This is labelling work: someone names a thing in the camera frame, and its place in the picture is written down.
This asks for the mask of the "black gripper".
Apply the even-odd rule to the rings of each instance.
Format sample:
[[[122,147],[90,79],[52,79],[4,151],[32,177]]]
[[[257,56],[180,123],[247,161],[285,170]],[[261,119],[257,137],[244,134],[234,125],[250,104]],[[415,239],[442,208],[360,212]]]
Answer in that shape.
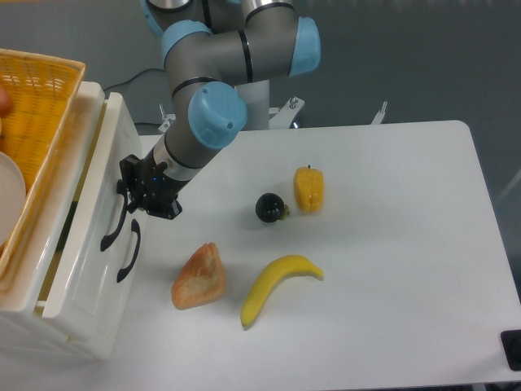
[[[132,200],[126,207],[128,213],[139,209],[152,217],[173,220],[182,212],[176,197],[191,180],[191,168],[174,158],[165,144],[156,144],[141,160],[128,155],[119,166],[116,192]]]

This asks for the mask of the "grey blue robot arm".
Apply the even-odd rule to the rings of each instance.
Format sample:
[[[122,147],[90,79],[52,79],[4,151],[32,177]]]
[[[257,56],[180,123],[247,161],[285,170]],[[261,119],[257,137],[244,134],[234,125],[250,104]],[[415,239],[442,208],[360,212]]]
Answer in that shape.
[[[160,37],[175,121],[143,158],[120,162],[124,210],[174,219],[180,190],[247,123],[237,87],[311,72],[321,60],[317,25],[289,1],[144,1]]]

